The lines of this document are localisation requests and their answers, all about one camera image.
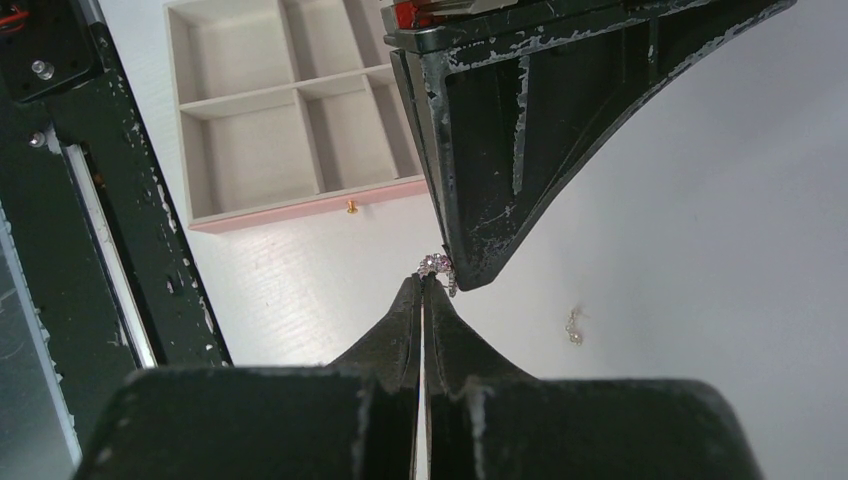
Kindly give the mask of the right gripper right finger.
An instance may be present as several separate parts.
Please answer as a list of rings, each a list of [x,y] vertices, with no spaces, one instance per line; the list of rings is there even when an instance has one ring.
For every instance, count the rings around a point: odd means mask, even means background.
[[[534,381],[461,318],[442,283],[422,278],[424,382],[429,396],[457,397],[468,383]]]

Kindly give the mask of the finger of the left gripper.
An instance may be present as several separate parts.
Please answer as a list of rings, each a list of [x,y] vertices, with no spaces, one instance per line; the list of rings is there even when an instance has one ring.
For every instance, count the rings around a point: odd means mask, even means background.
[[[786,1],[390,1],[384,40],[452,285],[492,283],[649,100]]]

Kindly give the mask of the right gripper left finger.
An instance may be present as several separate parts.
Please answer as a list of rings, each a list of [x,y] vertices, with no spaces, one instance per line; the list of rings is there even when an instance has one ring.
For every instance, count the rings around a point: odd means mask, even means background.
[[[419,395],[422,347],[422,284],[417,274],[401,284],[388,312],[329,363],[373,373],[390,394]]]

